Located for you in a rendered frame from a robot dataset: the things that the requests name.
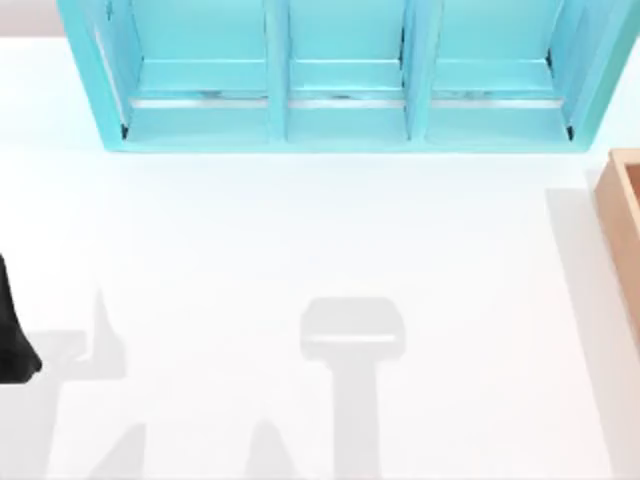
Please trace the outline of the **light blue rack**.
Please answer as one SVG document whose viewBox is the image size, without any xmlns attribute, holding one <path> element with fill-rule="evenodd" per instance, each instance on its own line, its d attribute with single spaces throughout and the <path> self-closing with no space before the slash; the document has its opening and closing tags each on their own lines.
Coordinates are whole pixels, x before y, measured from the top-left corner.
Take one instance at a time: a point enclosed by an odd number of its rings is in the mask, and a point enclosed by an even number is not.
<svg viewBox="0 0 640 480">
<path fill-rule="evenodd" d="M 119 152 L 582 152 L 640 0 L 56 0 Z"/>
</svg>

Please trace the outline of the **salmon-coloured shallow box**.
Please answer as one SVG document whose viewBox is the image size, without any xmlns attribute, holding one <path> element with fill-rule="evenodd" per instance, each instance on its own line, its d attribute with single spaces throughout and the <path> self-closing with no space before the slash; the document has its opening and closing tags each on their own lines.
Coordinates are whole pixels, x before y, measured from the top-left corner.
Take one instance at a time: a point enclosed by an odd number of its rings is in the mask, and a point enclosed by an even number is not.
<svg viewBox="0 0 640 480">
<path fill-rule="evenodd" d="M 610 150 L 594 193 L 630 322 L 640 338 L 640 148 Z"/>
</svg>

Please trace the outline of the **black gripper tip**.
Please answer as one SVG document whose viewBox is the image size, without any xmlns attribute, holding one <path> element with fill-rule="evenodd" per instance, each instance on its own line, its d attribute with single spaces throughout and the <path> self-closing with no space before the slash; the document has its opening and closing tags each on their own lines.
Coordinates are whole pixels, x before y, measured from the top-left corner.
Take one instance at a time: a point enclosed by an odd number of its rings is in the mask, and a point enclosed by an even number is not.
<svg viewBox="0 0 640 480">
<path fill-rule="evenodd" d="M 43 363 L 18 320 L 4 257 L 0 254 L 0 384 L 24 384 Z"/>
</svg>

